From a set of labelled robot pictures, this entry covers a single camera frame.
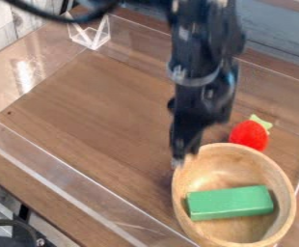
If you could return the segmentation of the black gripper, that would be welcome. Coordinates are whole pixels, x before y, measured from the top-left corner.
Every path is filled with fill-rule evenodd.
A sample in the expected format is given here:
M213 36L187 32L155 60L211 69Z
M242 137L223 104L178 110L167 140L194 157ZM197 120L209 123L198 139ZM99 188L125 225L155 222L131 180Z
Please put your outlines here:
M199 153L203 131L214 124L229 121L238 84L239 65L233 64L219 71L210 84L175 88L175 97L169 101L173 113L169 137L173 169L185 165L189 154Z

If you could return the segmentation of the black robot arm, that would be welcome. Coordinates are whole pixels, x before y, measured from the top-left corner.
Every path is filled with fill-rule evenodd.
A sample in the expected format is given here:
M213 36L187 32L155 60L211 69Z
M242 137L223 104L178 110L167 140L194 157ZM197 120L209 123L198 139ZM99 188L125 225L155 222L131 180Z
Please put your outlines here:
M169 101L173 114L169 144L171 166L201 150L205 130L230 120L239 84L246 34L237 0L154 0L171 33Z

